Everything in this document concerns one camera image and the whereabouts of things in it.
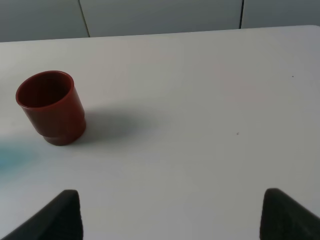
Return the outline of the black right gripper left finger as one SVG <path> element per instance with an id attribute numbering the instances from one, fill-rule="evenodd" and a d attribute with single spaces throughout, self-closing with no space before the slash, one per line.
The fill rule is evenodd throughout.
<path id="1" fill-rule="evenodd" d="M 82 240 L 84 228 L 77 190 L 63 190 L 4 240 Z"/>

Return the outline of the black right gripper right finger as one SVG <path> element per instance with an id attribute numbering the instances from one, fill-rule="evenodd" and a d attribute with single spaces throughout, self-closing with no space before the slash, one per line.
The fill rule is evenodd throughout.
<path id="1" fill-rule="evenodd" d="M 318 240 L 320 218 L 278 188 L 264 193 L 261 240 Z"/>

